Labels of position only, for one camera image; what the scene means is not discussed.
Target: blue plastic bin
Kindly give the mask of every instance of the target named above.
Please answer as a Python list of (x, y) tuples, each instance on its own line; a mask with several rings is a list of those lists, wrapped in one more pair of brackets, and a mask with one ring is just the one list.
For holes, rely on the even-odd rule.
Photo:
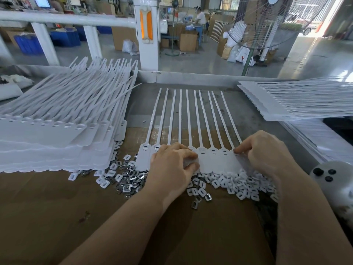
[(97, 26), (97, 30), (100, 34), (113, 34), (112, 27), (107, 26)]
[(80, 37), (77, 31), (52, 31), (50, 32), (51, 40), (55, 46), (74, 47), (81, 45)]
[(15, 35), (14, 39), (22, 53), (26, 55), (40, 55), (44, 53), (36, 35)]
[(78, 37), (80, 38), (80, 41), (87, 42), (86, 33), (85, 33), (85, 30), (83, 29), (83, 27), (75, 26), (75, 28), (78, 32)]

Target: concrete floor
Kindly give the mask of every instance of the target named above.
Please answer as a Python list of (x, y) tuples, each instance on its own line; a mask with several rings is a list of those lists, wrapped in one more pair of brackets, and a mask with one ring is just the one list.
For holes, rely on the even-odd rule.
[[(120, 58), (128, 57), (128, 53), (117, 51), (114, 48), (112, 35), (100, 35), (103, 57)], [(47, 65), (44, 55), (23, 55), (20, 49), (13, 44), (8, 44), (18, 64)], [(56, 52), (61, 65), (69, 65), (78, 56), (89, 56), (86, 42), (79, 47), (56, 47)], [(190, 56), (170, 57), (165, 55), (168, 49), (162, 49), (160, 55), (160, 70), (190, 73), (205, 73), (219, 75), (241, 75), (241, 63), (230, 63), (220, 58), (217, 53), (217, 43), (210, 38), (196, 53)], [(347, 80), (353, 80), (353, 42), (327, 40), (322, 38), (300, 36), (297, 38), (292, 51), (286, 61), (275, 59), (268, 67), (250, 67), (248, 76), (272, 77), (283, 79), (307, 79), (342, 75)]]

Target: black button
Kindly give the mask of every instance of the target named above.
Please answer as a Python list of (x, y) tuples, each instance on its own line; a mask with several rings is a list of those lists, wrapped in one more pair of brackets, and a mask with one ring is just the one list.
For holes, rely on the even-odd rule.
[(336, 170), (334, 170), (334, 169), (329, 169), (329, 171), (328, 171), (328, 172), (329, 172), (329, 174), (330, 174), (330, 175), (334, 175), (334, 174), (336, 174)]
[(313, 171), (312, 171), (315, 175), (317, 176), (322, 176), (322, 174), (324, 173), (324, 171), (321, 169), (321, 168), (315, 168)]
[(333, 177), (326, 176), (326, 177), (325, 177), (325, 180), (326, 180), (327, 182), (331, 182), (331, 181), (333, 181)]

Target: window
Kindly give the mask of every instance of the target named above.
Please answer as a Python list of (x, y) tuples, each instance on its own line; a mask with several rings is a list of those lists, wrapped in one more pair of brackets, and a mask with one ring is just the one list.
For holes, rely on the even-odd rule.
[[(171, 6), (173, 0), (161, 0), (160, 5), (161, 6)], [(183, 6), (183, 0), (178, 0), (179, 1), (179, 7)]]
[(222, 10), (238, 10), (240, 0), (222, 0)]

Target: monitor screen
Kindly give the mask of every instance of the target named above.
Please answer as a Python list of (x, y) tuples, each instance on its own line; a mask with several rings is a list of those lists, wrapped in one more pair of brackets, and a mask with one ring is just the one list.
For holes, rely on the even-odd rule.
[(51, 8), (48, 0), (35, 0), (38, 7)]
[(70, 0), (72, 6), (81, 6), (80, 0)]

